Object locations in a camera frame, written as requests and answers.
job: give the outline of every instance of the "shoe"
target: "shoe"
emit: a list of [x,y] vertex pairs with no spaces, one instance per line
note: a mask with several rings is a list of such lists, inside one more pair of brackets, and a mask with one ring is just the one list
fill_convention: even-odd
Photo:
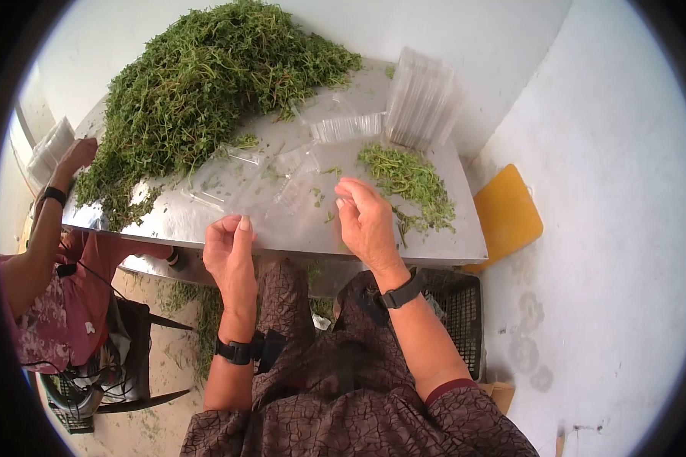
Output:
[[173,246],[173,253],[167,259],[168,266],[173,269],[173,271],[182,271],[186,267],[186,258],[181,254],[181,250]]

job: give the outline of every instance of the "woman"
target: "woman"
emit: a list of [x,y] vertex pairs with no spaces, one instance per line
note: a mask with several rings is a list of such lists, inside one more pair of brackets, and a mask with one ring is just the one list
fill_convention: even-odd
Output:
[[32,371],[80,366],[101,346],[110,283],[125,257],[148,254],[178,264],[172,246],[78,230],[61,239],[69,182],[92,163],[96,148],[95,138],[74,141],[39,197],[27,251],[0,256],[6,321],[19,361]]
[[[216,355],[182,455],[537,455],[471,379],[447,331],[421,293],[370,315],[373,289],[398,289],[410,272],[396,251],[391,206],[368,184],[336,187],[343,242],[371,270],[338,295],[333,333],[314,340],[304,274],[277,262],[260,274],[261,331],[287,346],[273,369]],[[255,331],[256,282],[247,216],[206,231],[203,261],[224,301],[223,344]]]

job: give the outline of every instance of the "fingernail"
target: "fingernail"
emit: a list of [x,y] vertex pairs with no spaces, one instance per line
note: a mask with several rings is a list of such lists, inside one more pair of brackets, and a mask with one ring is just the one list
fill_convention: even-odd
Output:
[[241,220],[239,221],[239,228],[242,229],[245,232],[248,232],[249,227],[252,224],[249,222],[249,216],[241,216]]

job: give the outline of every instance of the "pink patterned shirt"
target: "pink patterned shirt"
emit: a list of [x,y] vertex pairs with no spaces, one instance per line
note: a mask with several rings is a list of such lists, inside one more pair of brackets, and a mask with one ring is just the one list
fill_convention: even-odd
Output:
[[[0,285],[3,290],[3,263],[10,257],[12,256],[0,256]],[[18,360],[27,370],[48,374],[56,373],[56,369],[63,371],[72,360],[64,286],[55,269],[52,273],[46,291],[17,319],[13,319],[8,301],[5,297],[2,299],[3,312]],[[50,363],[25,366],[41,361]]]

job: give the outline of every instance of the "yellow cutting board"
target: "yellow cutting board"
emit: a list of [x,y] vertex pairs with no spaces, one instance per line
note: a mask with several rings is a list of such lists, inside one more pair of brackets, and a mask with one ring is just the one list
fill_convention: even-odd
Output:
[[543,232],[539,212],[513,164],[506,165],[473,198],[481,220],[488,260],[465,265],[477,273],[536,240]]

